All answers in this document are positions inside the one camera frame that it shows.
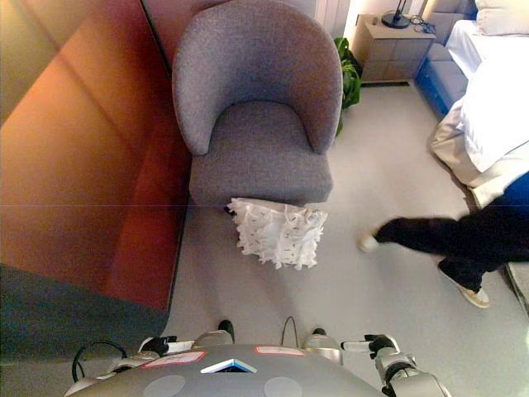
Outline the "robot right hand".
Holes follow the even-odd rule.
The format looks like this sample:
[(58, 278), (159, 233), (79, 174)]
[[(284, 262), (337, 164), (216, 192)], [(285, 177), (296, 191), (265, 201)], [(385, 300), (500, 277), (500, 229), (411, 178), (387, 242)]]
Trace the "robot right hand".
[(340, 347), (345, 352), (366, 352), (371, 359), (374, 359), (378, 351), (383, 348), (392, 348), (400, 352), (396, 340), (387, 334), (365, 334), (364, 339), (355, 342), (342, 342)]

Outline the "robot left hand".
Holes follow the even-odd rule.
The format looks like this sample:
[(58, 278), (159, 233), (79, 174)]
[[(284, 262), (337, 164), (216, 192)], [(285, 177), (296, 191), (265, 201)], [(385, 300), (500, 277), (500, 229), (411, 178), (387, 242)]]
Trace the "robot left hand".
[(176, 343), (177, 341), (177, 336), (148, 337), (141, 343), (138, 351), (155, 352), (159, 356), (164, 356), (169, 352), (169, 344)]

